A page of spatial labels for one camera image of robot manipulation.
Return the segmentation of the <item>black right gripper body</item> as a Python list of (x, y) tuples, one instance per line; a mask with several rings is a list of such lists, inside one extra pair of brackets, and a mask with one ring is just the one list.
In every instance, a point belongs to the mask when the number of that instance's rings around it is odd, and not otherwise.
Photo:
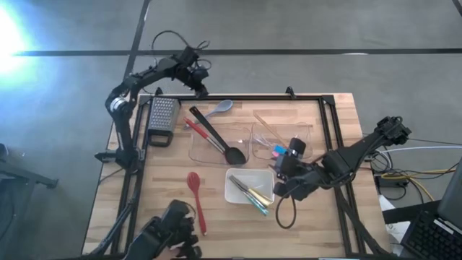
[(300, 175), (287, 180), (289, 196), (302, 201), (313, 193), (320, 185), (326, 184), (324, 167), (317, 163), (305, 163), (300, 161), (302, 172)]

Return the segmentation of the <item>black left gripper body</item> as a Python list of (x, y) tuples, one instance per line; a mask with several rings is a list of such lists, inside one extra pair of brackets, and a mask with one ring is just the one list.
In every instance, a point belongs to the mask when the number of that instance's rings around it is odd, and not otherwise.
[(208, 70), (199, 65), (199, 55), (189, 46), (175, 57), (177, 66), (175, 68), (175, 78), (191, 89), (205, 88), (202, 80), (209, 76)]

